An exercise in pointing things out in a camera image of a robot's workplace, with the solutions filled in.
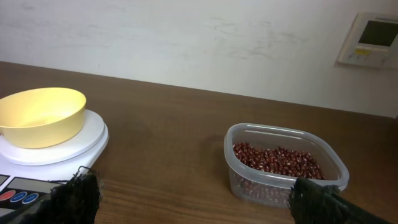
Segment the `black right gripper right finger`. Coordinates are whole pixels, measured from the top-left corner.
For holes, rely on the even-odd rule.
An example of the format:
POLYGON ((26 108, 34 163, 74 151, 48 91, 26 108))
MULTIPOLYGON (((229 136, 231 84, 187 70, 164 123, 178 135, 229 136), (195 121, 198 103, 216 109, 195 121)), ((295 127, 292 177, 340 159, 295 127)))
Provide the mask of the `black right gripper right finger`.
POLYGON ((339 196, 336 185, 299 177, 290 188, 288 208, 295 224, 390 224, 339 196))

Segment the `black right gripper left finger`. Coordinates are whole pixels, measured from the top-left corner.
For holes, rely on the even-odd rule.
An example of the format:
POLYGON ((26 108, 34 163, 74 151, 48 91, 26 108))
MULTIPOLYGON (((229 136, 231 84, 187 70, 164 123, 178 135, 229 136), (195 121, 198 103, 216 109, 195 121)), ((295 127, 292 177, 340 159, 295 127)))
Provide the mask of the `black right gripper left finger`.
POLYGON ((6 214, 6 223, 92 224, 103 198, 99 172, 77 170, 70 180, 56 180, 56 186, 41 198, 6 214))

